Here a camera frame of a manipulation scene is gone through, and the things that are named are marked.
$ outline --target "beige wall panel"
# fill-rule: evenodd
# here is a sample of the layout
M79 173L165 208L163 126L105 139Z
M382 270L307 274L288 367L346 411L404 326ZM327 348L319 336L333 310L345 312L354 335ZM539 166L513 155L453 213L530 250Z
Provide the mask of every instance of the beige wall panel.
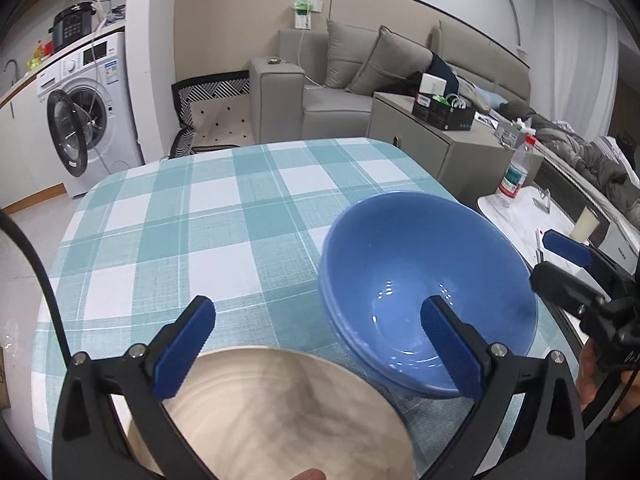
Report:
M426 44L433 25L449 16L413 0L334 0L331 19L377 30L386 25L393 32Z
M177 81L246 70L255 56L277 54L281 28L293 28L294 0L175 0ZM313 13L312 27L326 30L330 0Z

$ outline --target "human hand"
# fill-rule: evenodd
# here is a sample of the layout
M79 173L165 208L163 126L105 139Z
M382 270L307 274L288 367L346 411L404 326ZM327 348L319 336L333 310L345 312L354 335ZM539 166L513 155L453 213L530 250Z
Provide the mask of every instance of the human hand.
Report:
M588 404L591 404L598 393L600 385L596 384L594 380L597 361L593 339L589 338L582 348L582 352L580 352L580 370L575 381L575 389L580 397L580 410L584 410ZM630 377L631 371L622 372L620 380L623 384L626 384ZM640 375L636 377L611 420L614 422L622 420L638 406L640 406Z
M324 473L318 469L309 469L292 480L326 480Z

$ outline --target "black cable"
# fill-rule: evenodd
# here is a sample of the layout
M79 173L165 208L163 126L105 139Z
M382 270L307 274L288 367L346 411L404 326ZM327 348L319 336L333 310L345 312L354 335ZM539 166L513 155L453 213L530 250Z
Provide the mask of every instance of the black cable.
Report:
M633 386L634 381L636 380L636 376L638 376L638 372L639 371L640 370L636 369L633 372L631 372L631 377L629 377L629 380L626 382L625 387L622 389L622 392L620 393L620 396L618 397L618 400L613 405L613 408L609 412L609 415L607 415L607 421L611 420L611 417L613 417L613 414L616 413L616 410L618 409L618 407L620 406L622 401L625 399L625 396L628 393L628 391L631 388L631 386Z
M58 308L56 296L51 288L47 271L44 269L38 253L16 223L11 220L11 217L2 209L0 209L0 231L4 232L18 249L20 249L20 252L27 258L31 269L35 272L44 299L47 302L47 307L49 308L49 314L56 332L60 351L62 352L62 358L65 361L65 366L68 366L71 362L71 351L69 350L69 343L66 341L65 329L62 325L62 318L60 317L60 309Z

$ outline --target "light blue cloth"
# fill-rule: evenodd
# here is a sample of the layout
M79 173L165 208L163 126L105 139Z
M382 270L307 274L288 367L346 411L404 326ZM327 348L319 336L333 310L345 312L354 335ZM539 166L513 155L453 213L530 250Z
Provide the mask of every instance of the light blue cloth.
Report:
M218 313L204 351L265 345L309 352L373 383L337 341L319 304L316 277L334 219L363 197L396 189L453 200L402 151L370 139L223 150L107 177L82 199L49 273L72 353L106 358L148 343L203 294ZM560 349L575 372L568 344L542 302L538 310L530 355ZM31 390L49 477L64 375L43 304ZM403 397L374 386L402 416L421 475L462 423L470 401ZM498 434L503 445L518 402Z
M505 99L501 95L484 90L480 88L478 85L474 85L474 86L476 87L476 92L482 95L487 101L489 101L489 106L491 107L491 110L497 110L500 105L508 102L507 99Z

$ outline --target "gray comforter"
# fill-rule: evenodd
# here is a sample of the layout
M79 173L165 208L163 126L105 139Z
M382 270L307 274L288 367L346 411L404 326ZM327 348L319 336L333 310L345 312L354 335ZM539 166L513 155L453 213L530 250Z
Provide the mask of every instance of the gray comforter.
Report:
M537 114L523 101L503 104L497 112L511 121L531 118L536 139L596 187L634 227L640 229L640 189L629 180L622 164L611 160L595 144L566 132Z

